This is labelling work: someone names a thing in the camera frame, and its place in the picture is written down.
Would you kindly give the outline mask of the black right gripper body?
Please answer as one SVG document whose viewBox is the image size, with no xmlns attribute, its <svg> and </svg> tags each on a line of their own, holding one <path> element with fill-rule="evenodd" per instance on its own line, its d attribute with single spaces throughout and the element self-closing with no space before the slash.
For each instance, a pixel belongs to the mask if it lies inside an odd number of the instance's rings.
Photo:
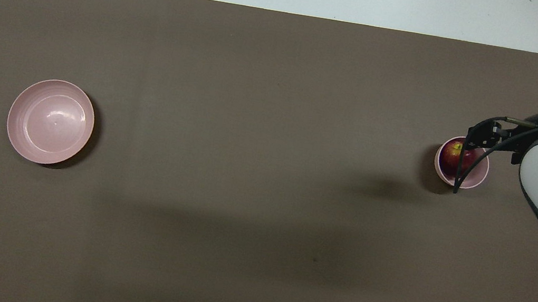
<svg viewBox="0 0 538 302">
<path fill-rule="evenodd" d="M 497 127 L 496 134 L 499 141 L 494 145 L 493 151 L 510 153 L 510 163 L 519 165 L 531 145 L 538 140 L 538 124 L 507 118 L 504 118 L 503 122 L 513 124 L 515 127 L 511 129 Z"/>
</svg>

